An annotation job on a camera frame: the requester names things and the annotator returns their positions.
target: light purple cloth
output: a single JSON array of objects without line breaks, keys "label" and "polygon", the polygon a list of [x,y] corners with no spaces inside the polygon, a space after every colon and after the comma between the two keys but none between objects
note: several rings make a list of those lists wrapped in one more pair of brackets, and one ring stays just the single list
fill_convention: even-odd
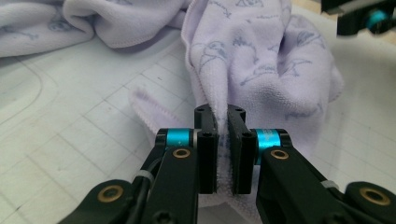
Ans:
[{"label": "light purple cloth", "polygon": [[[233,196],[227,104],[246,109],[249,128],[287,130],[309,159],[328,103],[343,88],[323,37],[290,10],[289,0],[194,0],[182,28],[196,104],[210,104],[221,134],[218,194],[201,195],[200,205],[226,202],[252,223],[261,223],[255,205],[258,169],[252,193]],[[170,112],[159,112],[158,103],[148,105],[148,94],[138,91],[131,98],[152,134],[161,125],[180,126]]]},{"label": "light purple cloth", "polygon": [[1,0],[0,58],[60,49],[97,34],[111,48],[181,28],[190,0]]}]

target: towel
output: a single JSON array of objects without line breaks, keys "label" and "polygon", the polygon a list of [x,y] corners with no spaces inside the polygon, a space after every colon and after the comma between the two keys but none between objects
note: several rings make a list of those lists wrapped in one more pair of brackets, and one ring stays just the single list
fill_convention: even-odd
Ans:
[{"label": "towel", "polygon": [[111,48],[131,47],[164,26],[181,28],[189,0],[2,0],[0,57],[64,48],[97,34]]},{"label": "towel", "polygon": [[[199,204],[228,203],[250,223],[261,223],[255,204],[259,167],[251,194],[233,195],[227,104],[247,111],[251,129],[287,130],[309,159],[328,103],[343,89],[324,38],[290,12],[289,0],[194,0],[182,27],[196,105],[211,106],[220,134],[218,193],[200,195]],[[151,137],[181,125],[149,92],[134,91],[130,98]]]}]

